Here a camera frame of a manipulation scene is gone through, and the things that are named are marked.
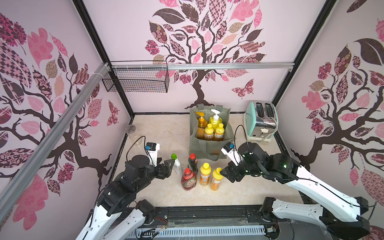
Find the green fabric shopping bag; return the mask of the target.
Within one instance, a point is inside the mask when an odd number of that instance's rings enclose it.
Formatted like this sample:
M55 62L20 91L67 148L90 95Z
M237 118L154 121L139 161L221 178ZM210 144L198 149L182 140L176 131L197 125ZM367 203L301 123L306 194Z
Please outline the green fabric shopping bag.
M190 154L211 161L226 157L222 149L235 139L230 112L223 106L197 105L190 109Z

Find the large orange pump soap bottle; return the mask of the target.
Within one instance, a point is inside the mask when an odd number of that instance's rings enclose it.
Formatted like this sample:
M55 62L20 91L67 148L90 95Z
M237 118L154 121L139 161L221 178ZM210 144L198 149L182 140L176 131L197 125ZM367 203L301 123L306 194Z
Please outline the large orange pump soap bottle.
M197 128L197 138L200 140L205 139L205 128L208 125L208 122L205 119L205 114L203 112L196 112L198 117L198 128Z

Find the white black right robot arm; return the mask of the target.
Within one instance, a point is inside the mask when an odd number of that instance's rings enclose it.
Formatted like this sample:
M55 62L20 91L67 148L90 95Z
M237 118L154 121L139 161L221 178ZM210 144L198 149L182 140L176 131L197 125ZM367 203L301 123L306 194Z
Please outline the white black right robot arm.
M231 159L221 170L221 175L230 182L240 182L245 176L263 177L291 187L315 201L314 204L295 204L266 197L259 210L263 220L292 219L314 224L342 240L358 240L370 234L370 223L363 218L369 210L365 198L341 193L291 157L268 155L256 143L246 142L238 149L227 143L221 151Z

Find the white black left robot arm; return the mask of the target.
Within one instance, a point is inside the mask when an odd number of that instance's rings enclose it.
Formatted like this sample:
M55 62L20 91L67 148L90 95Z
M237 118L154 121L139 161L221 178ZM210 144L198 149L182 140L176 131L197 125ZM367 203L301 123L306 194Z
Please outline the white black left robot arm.
M150 165L144 155L134 156L126 162L126 169L119 178L110 182L98 197L94 211L77 236L78 240L124 240L137 228L148 225L155 218L155 207L147 200L137 202L135 208L112 230L112 224L136 200L137 193L152 180L171 176L175 160Z

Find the yellow pump soap bottle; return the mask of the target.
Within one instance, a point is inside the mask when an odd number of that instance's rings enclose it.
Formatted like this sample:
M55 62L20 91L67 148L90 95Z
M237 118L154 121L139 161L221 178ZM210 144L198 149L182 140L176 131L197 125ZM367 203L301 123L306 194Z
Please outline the yellow pump soap bottle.
M219 110L211 109L211 112L214 115L210 117L209 123L212 125L213 129L215 130L219 126L219 124L223 122L223 120L219 116L219 114L221 113Z

